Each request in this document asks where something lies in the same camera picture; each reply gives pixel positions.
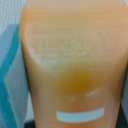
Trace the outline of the grey green-padded gripper finger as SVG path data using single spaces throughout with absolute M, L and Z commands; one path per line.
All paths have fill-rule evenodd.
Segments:
M 0 37 L 0 128 L 24 128 L 27 100 L 19 26 L 9 25 Z

